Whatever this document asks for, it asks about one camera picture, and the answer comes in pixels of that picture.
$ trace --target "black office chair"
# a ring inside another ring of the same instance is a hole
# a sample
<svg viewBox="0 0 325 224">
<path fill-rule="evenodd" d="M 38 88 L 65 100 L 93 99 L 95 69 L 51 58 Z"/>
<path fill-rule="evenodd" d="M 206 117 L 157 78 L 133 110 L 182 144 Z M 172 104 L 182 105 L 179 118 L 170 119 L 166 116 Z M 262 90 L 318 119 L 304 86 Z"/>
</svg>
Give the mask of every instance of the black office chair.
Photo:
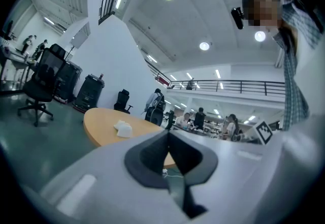
<svg viewBox="0 0 325 224">
<path fill-rule="evenodd" d="M 64 59 L 58 56 L 57 53 L 53 52 L 49 48 L 46 48 L 42 54 L 41 61 L 38 65 L 37 71 L 31 77 L 31 80 L 25 83 L 23 91 L 25 94 L 35 102 L 26 100 L 26 104 L 29 106 L 19 108 L 18 116 L 21 116 L 21 110 L 34 109 L 36 122 L 34 126 L 38 126 L 38 110 L 51 116 L 53 120 L 53 114 L 46 110 L 46 105 L 40 102 L 52 101 L 55 93 L 55 86 L 57 82 L 57 75 L 64 66 Z"/>
<path fill-rule="evenodd" d="M 118 111 L 130 114 L 129 110 L 133 106 L 129 105 L 128 109 L 127 110 L 125 109 L 127 101 L 130 98 L 130 96 L 128 94 L 129 94 L 129 92 L 125 89 L 118 93 L 117 102 L 114 105 L 114 110 L 118 110 Z"/>
</svg>

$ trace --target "tan table top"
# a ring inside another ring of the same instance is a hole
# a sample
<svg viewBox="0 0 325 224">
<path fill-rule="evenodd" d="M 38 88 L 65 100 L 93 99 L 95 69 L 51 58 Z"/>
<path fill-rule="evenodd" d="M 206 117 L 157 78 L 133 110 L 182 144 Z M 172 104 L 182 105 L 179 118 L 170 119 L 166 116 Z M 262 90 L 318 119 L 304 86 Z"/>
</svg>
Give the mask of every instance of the tan table top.
<svg viewBox="0 0 325 224">
<path fill-rule="evenodd" d="M 107 108 L 89 109 L 85 113 L 83 126 L 85 128 L 87 136 L 96 146 L 104 146 L 128 139 L 117 136 L 117 130 L 114 128 L 114 125 L 119 120 L 125 121 L 132 126 L 133 137 L 142 136 L 148 133 L 154 133 L 163 129 L 160 126 L 143 119 Z M 164 166 L 172 167 L 174 165 L 174 160 L 168 153 Z"/>
</svg>

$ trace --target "fluorescent light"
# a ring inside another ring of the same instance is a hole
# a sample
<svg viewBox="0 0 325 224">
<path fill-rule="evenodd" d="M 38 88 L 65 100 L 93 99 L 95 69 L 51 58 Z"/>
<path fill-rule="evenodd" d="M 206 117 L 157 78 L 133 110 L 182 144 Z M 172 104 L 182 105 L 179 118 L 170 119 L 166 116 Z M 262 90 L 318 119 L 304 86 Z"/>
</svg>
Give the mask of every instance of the fluorescent light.
<svg viewBox="0 0 325 224">
<path fill-rule="evenodd" d="M 220 76 L 219 70 L 215 70 L 215 73 L 217 74 L 218 79 L 221 79 L 221 76 Z"/>
<path fill-rule="evenodd" d="M 117 3 L 116 3 L 116 9 L 118 9 L 120 7 L 120 3 L 121 3 L 122 0 L 117 0 Z"/>
<path fill-rule="evenodd" d="M 54 23 L 49 18 L 46 18 L 46 17 L 44 17 L 44 18 L 45 18 L 46 21 L 48 21 L 49 23 L 54 25 Z"/>
<path fill-rule="evenodd" d="M 265 40 L 265 32 L 263 31 L 257 31 L 255 33 L 255 40 L 257 40 L 258 42 L 262 42 Z"/>
<path fill-rule="evenodd" d="M 210 45 L 208 43 L 205 43 L 205 42 L 200 43 L 201 50 L 207 51 L 207 50 L 209 50 L 209 48 L 210 48 Z"/>
<path fill-rule="evenodd" d="M 157 63 L 157 61 L 156 61 L 154 58 L 152 58 L 150 55 L 147 55 L 147 57 L 148 57 L 149 59 L 153 60 L 155 63 Z"/>
</svg>

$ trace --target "white cloth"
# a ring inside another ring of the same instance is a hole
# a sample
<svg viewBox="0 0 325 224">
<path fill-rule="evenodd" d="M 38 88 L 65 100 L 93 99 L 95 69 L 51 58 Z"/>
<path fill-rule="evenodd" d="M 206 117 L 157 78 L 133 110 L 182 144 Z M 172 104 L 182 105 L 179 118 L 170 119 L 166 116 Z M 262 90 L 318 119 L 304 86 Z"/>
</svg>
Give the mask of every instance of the white cloth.
<svg viewBox="0 0 325 224">
<path fill-rule="evenodd" d="M 175 124 L 181 127 L 187 127 L 187 120 L 185 120 L 184 116 L 179 116 L 176 118 Z"/>
<path fill-rule="evenodd" d="M 232 137 L 235 132 L 236 126 L 234 123 L 230 122 L 227 126 L 227 130 L 229 131 L 229 136 Z"/>
</svg>

